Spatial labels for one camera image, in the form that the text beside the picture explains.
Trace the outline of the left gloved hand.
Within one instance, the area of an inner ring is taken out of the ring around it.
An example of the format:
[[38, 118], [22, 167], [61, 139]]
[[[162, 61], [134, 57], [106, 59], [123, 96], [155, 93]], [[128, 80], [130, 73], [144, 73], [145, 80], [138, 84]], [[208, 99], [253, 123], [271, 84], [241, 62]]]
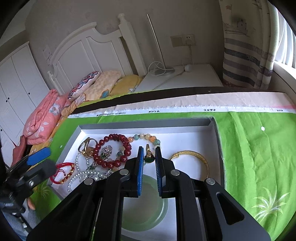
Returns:
[[36, 206], [34, 205], [32, 199], [30, 197], [25, 199], [25, 201], [23, 202], [23, 205], [24, 205], [25, 209], [36, 210]]

